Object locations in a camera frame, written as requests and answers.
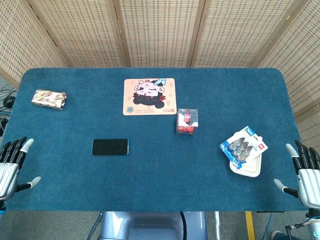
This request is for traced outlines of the black power strip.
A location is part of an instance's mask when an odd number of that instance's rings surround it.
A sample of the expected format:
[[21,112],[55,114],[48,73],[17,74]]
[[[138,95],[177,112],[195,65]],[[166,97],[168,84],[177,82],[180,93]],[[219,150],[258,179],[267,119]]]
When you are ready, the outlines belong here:
[[4,118],[4,117],[0,118],[0,137],[4,135],[8,122],[9,120],[7,118]]

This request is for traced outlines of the bamboo folding screen panel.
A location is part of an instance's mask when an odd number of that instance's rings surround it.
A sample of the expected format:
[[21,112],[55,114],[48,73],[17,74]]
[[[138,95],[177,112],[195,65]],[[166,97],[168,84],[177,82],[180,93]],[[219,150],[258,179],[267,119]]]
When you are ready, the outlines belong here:
[[259,67],[284,76],[302,142],[320,150],[320,0],[296,0]]
[[191,67],[254,68],[309,0],[202,0]]
[[0,0],[0,77],[19,88],[34,68],[69,64],[27,0]]
[[117,0],[26,0],[70,67],[130,65]]
[[111,0],[127,67],[192,65],[209,0]]

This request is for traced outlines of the blue white clip blister pack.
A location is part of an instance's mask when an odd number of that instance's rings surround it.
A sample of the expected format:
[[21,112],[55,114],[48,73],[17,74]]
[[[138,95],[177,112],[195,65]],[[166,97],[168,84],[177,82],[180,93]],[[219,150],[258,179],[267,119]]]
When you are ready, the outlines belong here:
[[219,147],[237,169],[241,169],[244,164],[261,157],[262,153],[268,149],[263,138],[258,136],[250,126],[235,132]]

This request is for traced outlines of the pink cartoon mouse pad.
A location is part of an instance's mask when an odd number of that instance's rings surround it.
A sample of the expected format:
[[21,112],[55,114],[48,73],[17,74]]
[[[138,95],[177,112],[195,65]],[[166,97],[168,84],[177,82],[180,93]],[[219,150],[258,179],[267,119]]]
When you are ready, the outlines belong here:
[[124,80],[123,115],[175,115],[174,78],[132,78]]

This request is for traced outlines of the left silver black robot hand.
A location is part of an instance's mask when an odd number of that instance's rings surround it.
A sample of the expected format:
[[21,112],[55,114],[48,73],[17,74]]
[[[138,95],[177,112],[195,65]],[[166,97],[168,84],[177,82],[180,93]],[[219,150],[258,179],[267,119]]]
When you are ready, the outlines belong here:
[[14,193],[33,188],[42,179],[37,176],[29,182],[17,184],[19,172],[33,143],[34,139],[24,136],[6,142],[0,148],[0,203],[9,200]]

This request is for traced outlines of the gold red wrapped packet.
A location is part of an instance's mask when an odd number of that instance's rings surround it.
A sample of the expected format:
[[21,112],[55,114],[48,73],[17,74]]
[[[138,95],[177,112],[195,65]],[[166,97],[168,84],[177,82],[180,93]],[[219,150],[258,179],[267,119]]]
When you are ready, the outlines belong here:
[[61,110],[67,100],[65,92],[55,92],[45,89],[37,89],[31,102],[40,107],[47,107]]

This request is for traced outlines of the white plastic tray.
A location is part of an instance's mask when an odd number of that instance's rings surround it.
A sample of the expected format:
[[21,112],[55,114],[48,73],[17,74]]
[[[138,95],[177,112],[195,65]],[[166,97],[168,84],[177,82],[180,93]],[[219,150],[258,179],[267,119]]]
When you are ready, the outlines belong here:
[[241,154],[240,159],[231,155],[229,162],[230,169],[239,175],[255,178],[258,177],[261,172],[262,154],[253,158],[251,155]]

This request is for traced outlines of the blue shoe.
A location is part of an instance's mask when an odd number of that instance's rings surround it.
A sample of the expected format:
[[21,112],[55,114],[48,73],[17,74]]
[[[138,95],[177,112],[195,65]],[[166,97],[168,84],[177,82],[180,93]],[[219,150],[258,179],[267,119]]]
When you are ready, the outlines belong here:
[[288,240],[288,236],[281,231],[275,230],[271,233],[270,240]]

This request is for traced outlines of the black smartphone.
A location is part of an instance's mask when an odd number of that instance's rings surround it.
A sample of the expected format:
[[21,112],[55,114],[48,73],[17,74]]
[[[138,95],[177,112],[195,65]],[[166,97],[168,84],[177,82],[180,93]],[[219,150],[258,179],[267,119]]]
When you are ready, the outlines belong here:
[[93,156],[125,156],[129,153],[128,139],[94,139]]

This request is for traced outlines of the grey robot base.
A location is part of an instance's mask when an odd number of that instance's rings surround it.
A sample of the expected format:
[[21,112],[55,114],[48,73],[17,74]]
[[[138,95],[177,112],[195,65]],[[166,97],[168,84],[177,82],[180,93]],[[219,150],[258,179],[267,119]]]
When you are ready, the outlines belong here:
[[105,211],[99,240],[208,240],[203,211]]

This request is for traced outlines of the clear box with red items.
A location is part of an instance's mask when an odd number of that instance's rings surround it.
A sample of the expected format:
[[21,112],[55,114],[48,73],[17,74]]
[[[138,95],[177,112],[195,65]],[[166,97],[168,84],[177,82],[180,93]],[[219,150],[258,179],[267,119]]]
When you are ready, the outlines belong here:
[[193,135],[198,127],[197,109],[179,108],[177,110],[176,134]]

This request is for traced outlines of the blue felt table cover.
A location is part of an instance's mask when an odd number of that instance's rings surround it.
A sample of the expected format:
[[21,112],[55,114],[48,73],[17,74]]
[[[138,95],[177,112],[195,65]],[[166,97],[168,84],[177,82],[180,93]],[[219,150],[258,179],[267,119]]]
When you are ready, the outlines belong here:
[[[176,115],[123,115],[126,79],[173,78],[180,108],[198,111],[193,135]],[[36,90],[65,92],[62,109],[32,103]],[[246,126],[263,138],[260,174],[234,173],[220,144]],[[301,202],[287,143],[299,133],[275,68],[34,68],[22,77],[3,141],[34,139],[13,210],[297,211]],[[128,139],[127,155],[92,155],[94,139]]]

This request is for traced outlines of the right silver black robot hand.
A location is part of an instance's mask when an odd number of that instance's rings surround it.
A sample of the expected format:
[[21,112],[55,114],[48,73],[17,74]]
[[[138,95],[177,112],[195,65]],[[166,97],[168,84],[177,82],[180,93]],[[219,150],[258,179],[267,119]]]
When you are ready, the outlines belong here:
[[298,188],[287,187],[277,178],[273,181],[282,192],[300,199],[308,209],[320,209],[320,154],[298,140],[295,144],[298,150],[289,143],[285,147],[293,162]]

